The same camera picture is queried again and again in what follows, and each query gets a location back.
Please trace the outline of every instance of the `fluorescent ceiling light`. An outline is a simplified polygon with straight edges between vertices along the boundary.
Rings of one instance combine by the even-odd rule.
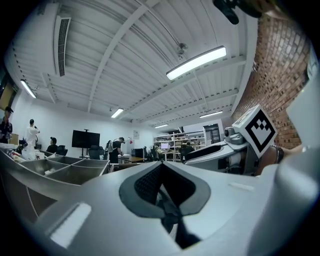
[[[220,113],[222,113],[222,111],[214,112],[214,113],[211,113],[211,114],[204,114],[204,115],[201,115],[200,118],[206,118],[206,117],[210,117],[210,116],[213,116],[213,115],[216,115],[216,114],[220,114]]]
[[[118,110],[111,116],[111,118],[116,118],[122,111],[124,111],[124,109],[119,107]]]
[[[23,85],[24,89],[27,91],[28,94],[30,94],[31,97],[36,99],[36,95],[34,92],[30,89],[29,85],[27,85],[25,80],[20,80],[21,84]]]
[[[166,76],[170,80],[173,80],[190,70],[193,70],[205,63],[211,62],[226,55],[227,50],[224,46],[205,51],[204,53],[201,53],[198,56],[195,56],[170,70],[166,73]]]
[[[167,126],[168,124],[163,124],[163,125],[159,125],[159,126],[156,126],[156,127],[154,127],[154,128],[161,128],[161,127],[165,127],[165,126]]]

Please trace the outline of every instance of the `black monitor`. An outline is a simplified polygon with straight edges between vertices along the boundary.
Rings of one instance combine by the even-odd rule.
[[[100,145],[100,133],[73,130],[72,147],[89,149],[92,145]]]

